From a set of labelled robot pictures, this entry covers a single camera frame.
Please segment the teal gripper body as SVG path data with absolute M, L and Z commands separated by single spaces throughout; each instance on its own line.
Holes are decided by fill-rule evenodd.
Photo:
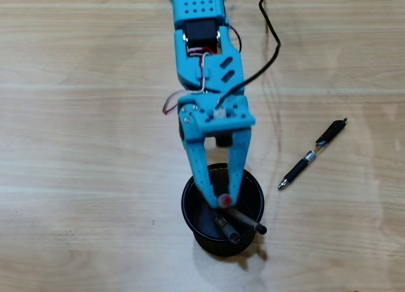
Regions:
M 218 105 L 221 94 L 189 94 L 179 98 L 177 113 L 182 112 L 186 105 L 196 105 L 200 109 L 212 112 Z M 220 107 L 237 113 L 249 113 L 249 105 L 245 95 L 231 95 L 227 97 Z

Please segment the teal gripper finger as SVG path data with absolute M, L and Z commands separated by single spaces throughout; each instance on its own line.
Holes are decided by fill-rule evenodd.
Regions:
M 199 111 L 193 104 L 186 104 L 178 108 L 179 133 L 182 144 L 189 160 L 190 168 L 197 189 L 211 208 L 219 208 L 218 197 L 214 193 L 209 177 L 205 136 L 197 125 Z
M 232 146 L 228 149 L 228 193 L 232 199 L 231 206 L 234 206 L 239 197 L 244 166 L 251 141 L 251 129 L 233 132 L 232 141 Z

